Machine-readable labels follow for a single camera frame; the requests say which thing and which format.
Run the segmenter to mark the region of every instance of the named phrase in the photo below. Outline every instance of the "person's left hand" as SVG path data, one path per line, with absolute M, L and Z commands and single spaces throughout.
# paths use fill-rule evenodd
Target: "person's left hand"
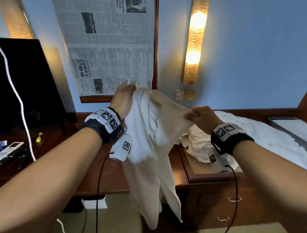
M 111 108 L 119 114 L 121 120 L 123 120 L 130 112 L 132 107 L 132 93 L 135 90 L 135 85 L 128 85 L 128 81 L 121 84 L 115 91 Z

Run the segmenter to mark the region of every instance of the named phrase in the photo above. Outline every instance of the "drawer handle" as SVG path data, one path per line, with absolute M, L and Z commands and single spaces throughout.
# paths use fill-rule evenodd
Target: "drawer handle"
M 231 200 L 230 197 L 228 198 L 228 200 L 229 200 L 230 202 L 235 202 L 235 201 L 236 201 L 236 200 Z
M 225 221 L 228 221 L 230 219 L 230 217 L 227 215 L 227 218 L 226 219 L 220 219 L 220 217 L 218 216 L 217 219 L 221 222 L 225 222 Z

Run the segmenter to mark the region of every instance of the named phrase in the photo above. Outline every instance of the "hand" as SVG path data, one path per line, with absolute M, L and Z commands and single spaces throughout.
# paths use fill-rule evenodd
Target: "hand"
M 183 117 L 195 123 L 206 134 L 211 135 L 218 125 L 223 124 L 209 106 L 193 107 L 191 110 L 194 113 L 186 113 Z
M 110 107 L 119 114 L 123 120 L 130 112 L 132 107 L 132 93 L 135 85 L 128 85 L 128 81 L 121 84 L 115 91 Z

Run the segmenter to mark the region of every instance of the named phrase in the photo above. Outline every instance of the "black cable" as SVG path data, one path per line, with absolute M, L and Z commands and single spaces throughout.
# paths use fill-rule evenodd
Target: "black cable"
M 87 209 L 84 209 L 84 210 L 85 210 L 85 221 L 84 221 L 82 233 L 84 233 L 85 226 L 86 226 L 86 220 L 87 220 Z
M 238 181 L 237 181 L 237 176 L 235 175 L 235 171 L 232 169 L 231 166 L 229 165 L 225 165 L 225 167 L 230 167 L 230 169 L 232 170 L 233 172 L 233 175 L 235 176 L 235 192 L 236 192 L 236 197 L 235 197 L 235 212 L 233 214 L 233 217 L 232 217 L 232 220 L 228 226 L 228 228 L 226 229 L 225 233 L 227 233 L 230 229 L 230 227 L 232 226 L 234 220 L 235 220 L 235 216 L 237 214 L 237 211 L 238 211 L 238 201 L 239 201 L 239 191 L 238 191 Z
M 106 162 L 106 159 L 107 157 L 109 157 L 110 154 L 114 154 L 114 152 L 107 154 L 107 156 L 104 158 L 103 164 L 100 170 L 100 174 L 99 174 L 99 179 L 98 179 L 97 194 L 96 194 L 96 233 L 98 233 L 98 194 L 99 194 L 100 179 L 101 179 L 101 174 L 102 174 L 104 163 Z

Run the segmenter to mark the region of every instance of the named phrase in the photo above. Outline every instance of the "black television screen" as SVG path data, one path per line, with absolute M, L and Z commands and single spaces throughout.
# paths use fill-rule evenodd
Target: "black television screen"
M 29 128 L 64 123 L 66 111 L 36 39 L 0 38 L 12 82 L 23 101 Z M 8 81 L 0 54 L 0 132 L 24 129 L 19 101 Z

